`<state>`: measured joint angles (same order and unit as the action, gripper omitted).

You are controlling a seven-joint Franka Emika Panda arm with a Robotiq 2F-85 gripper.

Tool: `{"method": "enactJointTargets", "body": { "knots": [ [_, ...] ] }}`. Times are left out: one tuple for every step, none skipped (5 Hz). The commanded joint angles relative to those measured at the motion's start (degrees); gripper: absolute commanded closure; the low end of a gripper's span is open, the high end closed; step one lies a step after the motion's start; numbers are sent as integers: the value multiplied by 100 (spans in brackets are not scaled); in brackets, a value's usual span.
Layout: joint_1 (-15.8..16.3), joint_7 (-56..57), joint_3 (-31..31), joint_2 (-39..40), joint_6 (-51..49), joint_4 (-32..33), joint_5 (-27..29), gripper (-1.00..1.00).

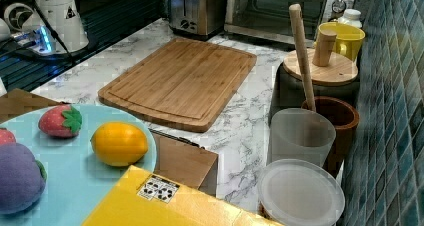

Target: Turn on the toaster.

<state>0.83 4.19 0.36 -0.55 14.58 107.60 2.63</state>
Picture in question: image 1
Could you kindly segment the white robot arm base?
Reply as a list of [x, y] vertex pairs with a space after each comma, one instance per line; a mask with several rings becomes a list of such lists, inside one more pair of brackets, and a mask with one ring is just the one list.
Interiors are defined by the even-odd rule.
[[3, 11], [14, 40], [40, 56], [73, 54], [89, 44], [75, 0], [31, 0], [16, 2]]

